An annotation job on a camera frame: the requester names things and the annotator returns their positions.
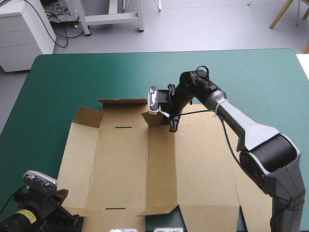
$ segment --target robotic arm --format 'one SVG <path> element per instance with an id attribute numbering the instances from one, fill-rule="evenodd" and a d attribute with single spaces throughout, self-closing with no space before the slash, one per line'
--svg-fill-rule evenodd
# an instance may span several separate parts
<path id="1" fill-rule="evenodd" d="M 209 79 L 206 66 L 182 73 L 177 87 L 152 86 L 148 111 L 163 114 L 161 124 L 169 124 L 169 131 L 176 132 L 183 108 L 194 97 L 218 114 L 238 136 L 238 164 L 273 199 L 271 231 L 299 232 L 305 187 L 299 169 L 301 153 L 295 144 L 276 128 L 259 124 L 234 107 L 226 93 Z"/>
<path id="2" fill-rule="evenodd" d="M 57 180 L 36 171 L 27 171 L 23 179 L 28 192 L 22 192 L 24 186 L 12 195 L 20 210 L 0 222 L 0 232 L 36 232 L 45 224 L 74 226 L 78 222 L 79 215 L 61 206 L 69 191 L 57 190 Z"/>

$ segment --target wooden chair leg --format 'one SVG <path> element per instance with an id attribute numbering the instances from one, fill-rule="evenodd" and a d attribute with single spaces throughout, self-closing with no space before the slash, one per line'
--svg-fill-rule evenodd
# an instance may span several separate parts
<path id="1" fill-rule="evenodd" d="M 308 18 L 308 16 L 309 16 L 309 8 L 308 8 L 308 10 L 306 11 L 306 13 L 304 14 L 303 19 L 307 19 L 307 18 Z"/>
<path id="2" fill-rule="evenodd" d="M 305 54 L 309 54 L 309 39 L 308 39 L 307 47 L 305 49 Z"/>
<path id="3" fill-rule="evenodd" d="M 285 5 L 282 7 L 282 9 L 280 10 L 279 14 L 275 18 L 275 20 L 271 23 L 271 25 L 269 27 L 270 29 L 273 29 L 276 26 L 276 24 L 281 19 L 282 15 L 286 12 L 286 10 L 289 8 L 289 6 L 292 4 L 292 2 L 293 2 L 293 0 L 288 0 L 285 3 Z"/>

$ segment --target white drawer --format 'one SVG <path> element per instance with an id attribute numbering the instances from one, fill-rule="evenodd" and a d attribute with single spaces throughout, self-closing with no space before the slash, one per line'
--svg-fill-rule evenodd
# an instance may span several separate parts
<path id="1" fill-rule="evenodd" d="M 0 33 L 0 47 L 36 44 L 30 30 Z"/>
<path id="2" fill-rule="evenodd" d="M 29 70 L 42 52 L 37 44 L 0 48 L 0 66 L 6 72 Z"/>
<path id="3" fill-rule="evenodd" d="M 29 30 L 24 18 L 20 16 L 0 17 L 0 33 Z"/>

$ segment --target white table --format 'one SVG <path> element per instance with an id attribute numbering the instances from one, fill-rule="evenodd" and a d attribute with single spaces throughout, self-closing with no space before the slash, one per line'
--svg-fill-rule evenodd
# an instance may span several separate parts
<path id="1" fill-rule="evenodd" d="M 297 54 L 297 58 L 299 60 L 299 63 L 303 67 L 307 78 L 309 79 L 309 54 Z"/>

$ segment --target yellow label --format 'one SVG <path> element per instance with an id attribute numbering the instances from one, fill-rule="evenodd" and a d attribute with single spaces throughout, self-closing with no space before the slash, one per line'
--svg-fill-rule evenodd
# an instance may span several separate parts
<path id="1" fill-rule="evenodd" d="M 36 217 L 34 216 L 34 214 L 27 209 L 21 209 L 21 210 L 17 211 L 16 213 L 26 216 L 29 219 L 31 224 L 33 224 L 37 220 Z"/>

